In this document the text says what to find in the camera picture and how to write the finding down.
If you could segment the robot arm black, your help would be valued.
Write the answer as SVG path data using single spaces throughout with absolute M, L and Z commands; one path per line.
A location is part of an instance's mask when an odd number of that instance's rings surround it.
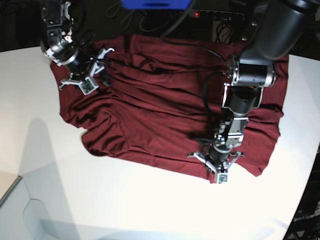
M 287 89 L 288 63 L 281 61 L 298 41 L 315 14 L 317 0 L 271 0 L 253 38 L 238 55 L 228 59 L 220 115 L 214 116 L 202 101 L 211 127 L 210 138 L 198 137 L 198 148 L 186 162 L 176 161 L 168 170 L 224 183 L 232 164 L 254 176 L 267 167 L 280 135 L 278 124 Z
M 112 47 L 102 48 L 97 55 L 93 55 L 85 50 L 90 38 L 83 41 L 73 38 L 74 19 L 70 11 L 71 5 L 69 0 L 45 2 L 41 10 L 40 47 L 47 58 L 69 71 L 69 77 L 60 80 L 59 89 L 72 85 L 86 96 L 99 88 L 95 76 L 99 76 L 105 86 L 110 86 L 105 72 L 105 66 L 110 62 L 105 59 L 105 56 L 115 50 Z

